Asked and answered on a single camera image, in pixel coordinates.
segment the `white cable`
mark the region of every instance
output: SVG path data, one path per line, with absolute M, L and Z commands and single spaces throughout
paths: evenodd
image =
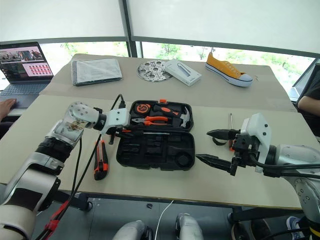
M 157 235 L 158 235 L 158 229 L 159 229 L 159 224 L 160 224 L 160 220 L 162 218 L 162 214 L 164 214 L 164 212 L 168 209 L 168 207 L 170 207 L 170 205 L 174 202 L 174 200 L 172 200 L 170 202 L 170 204 L 168 206 L 166 206 L 166 208 L 162 211 L 160 217 L 159 217 L 159 221 L 158 221 L 158 225 L 156 226 L 156 231 L 155 231 L 155 237 L 154 240 L 157 240 Z

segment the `orange-handled pliers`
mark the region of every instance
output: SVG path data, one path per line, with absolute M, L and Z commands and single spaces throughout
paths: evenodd
M 164 121 L 164 122 L 168 122 L 169 118 L 166 116 L 146 116 L 145 118 L 134 118 L 131 119 L 131 121 L 135 122 L 135 123 L 143 123 L 146 126 L 150 126 L 150 125 L 166 125 L 168 126 L 168 123 L 155 123 L 153 121 Z

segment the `table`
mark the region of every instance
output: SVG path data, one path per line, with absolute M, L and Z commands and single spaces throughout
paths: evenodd
M 92 107 L 110 109 L 113 101 L 83 97 L 40 95 L 16 121 L 14 127 L 0 140 L 0 183 L 8 183 L 27 156 L 32 153 L 52 126 L 61 119 L 69 104 L 83 101 Z M 191 130 L 197 154 L 213 154 L 231 160 L 227 146 L 216 146 L 206 132 L 228 127 L 228 114 L 233 116 L 234 128 L 239 129 L 245 118 L 256 113 L 246 108 L 192 106 L 194 127 Z M 261 110 L 272 129 L 273 145 L 304 144 L 315 149 L 320 146 L 300 113 Z M 80 173 L 94 147 L 98 132 L 85 129 L 79 166 Z M 294 189 L 282 178 L 271 178 L 256 173 L 253 167 L 239 167 L 236 176 L 207 166 L 196 159 L 188 171 L 160 171 L 123 167 L 116 160 L 118 138 L 107 145 L 110 172 L 101 181 L 95 181 L 92 169 L 85 175 L 80 192 L 138 196 L 215 204 L 245 205 L 272 208 L 299 209 Z M 60 174 L 60 190 L 70 190 L 78 155 L 78 145 L 65 162 Z
M 122 80 L 88 86 L 72 85 L 71 61 L 103 58 L 119 61 Z M 254 78 L 250 87 L 239 87 L 205 69 L 204 62 L 183 61 L 202 74 L 201 80 L 189 87 L 174 77 L 163 82 L 141 79 L 137 76 L 137 67 L 148 60 L 151 59 L 75 54 L 40 94 L 113 100 L 122 93 L 127 101 L 167 99 L 192 106 L 297 111 L 269 66 L 235 64 L 240 71 Z

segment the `white product box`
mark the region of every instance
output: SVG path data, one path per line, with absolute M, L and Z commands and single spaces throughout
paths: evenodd
M 163 65 L 165 71 L 167 71 L 169 74 L 179 79 L 181 82 L 188 85 L 189 87 L 195 84 L 198 80 L 200 80 L 202 76 L 200 73 L 193 70 L 191 67 L 185 65 L 184 63 L 176 59 L 167 61 Z

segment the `laptop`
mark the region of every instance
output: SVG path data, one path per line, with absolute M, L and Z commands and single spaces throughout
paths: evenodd
M 0 70 L 10 83 L 0 101 L 16 99 L 15 109 L 28 108 L 54 76 L 38 42 L 0 45 Z

